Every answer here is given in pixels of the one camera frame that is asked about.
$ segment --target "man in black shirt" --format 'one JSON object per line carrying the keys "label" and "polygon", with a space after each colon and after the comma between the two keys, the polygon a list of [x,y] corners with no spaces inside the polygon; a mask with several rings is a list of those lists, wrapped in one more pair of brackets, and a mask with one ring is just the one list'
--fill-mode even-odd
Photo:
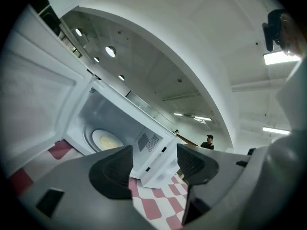
{"label": "man in black shirt", "polygon": [[214,145],[212,144],[212,141],[213,141],[213,136],[207,135],[207,142],[203,142],[201,144],[201,147],[214,150]]}

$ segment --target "white ceiling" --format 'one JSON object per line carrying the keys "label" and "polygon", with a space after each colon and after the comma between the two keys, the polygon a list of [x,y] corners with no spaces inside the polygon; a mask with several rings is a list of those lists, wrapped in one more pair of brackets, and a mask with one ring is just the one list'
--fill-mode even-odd
{"label": "white ceiling", "polygon": [[[160,0],[189,18],[200,29],[224,64],[233,98],[240,110],[241,129],[264,137],[263,126],[290,129],[275,94],[295,63],[266,66],[267,53],[261,24],[269,11],[277,8],[272,0]],[[112,21],[71,11],[63,17],[69,28],[83,28],[87,39],[77,38],[91,57],[98,54],[114,60],[112,67],[143,79],[159,98],[187,98],[164,101],[173,112],[211,116],[214,113],[182,71],[151,43]],[[117,50],[110,59],[104,48]]]}

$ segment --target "checkered tablecloth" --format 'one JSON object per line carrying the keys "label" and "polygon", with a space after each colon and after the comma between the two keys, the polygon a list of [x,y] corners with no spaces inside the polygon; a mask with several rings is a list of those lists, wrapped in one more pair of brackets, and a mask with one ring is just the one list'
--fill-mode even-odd
{"label": "checkered tablecloth", "polygon": [[[68,142],[59,141],[20,168],[9,181],[19,196],[60,163],[79,157],[82,154]],[[181,228],[188,187],[177,174],[161,189],[142,187],[140,180],[130,178],[129,189],[132,191],[134,207],[158,230]]]}

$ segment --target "white microwave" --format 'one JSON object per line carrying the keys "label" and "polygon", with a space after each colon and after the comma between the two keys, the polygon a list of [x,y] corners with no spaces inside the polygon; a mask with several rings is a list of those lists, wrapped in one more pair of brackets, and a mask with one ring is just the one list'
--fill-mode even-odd
{"label": "white microwave", "polygon": [[7,39],[1,70],[1,157],[7,176],[62,139],[83,155],[98,152],[91,140],[96,129],[133,146],[130,176],[146,175],[150,187],[179,169],[179,139],[100,80],[31,7]]}

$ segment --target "plate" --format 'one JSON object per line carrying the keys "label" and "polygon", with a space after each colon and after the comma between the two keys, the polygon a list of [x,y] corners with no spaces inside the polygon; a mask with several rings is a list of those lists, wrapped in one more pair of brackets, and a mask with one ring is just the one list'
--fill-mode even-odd
{"label": "plate", "polygon": [[102,129],[97,129],[92,133],[92,138],[96,146],[101,150],[108,150],[124,146],[120,139]]}

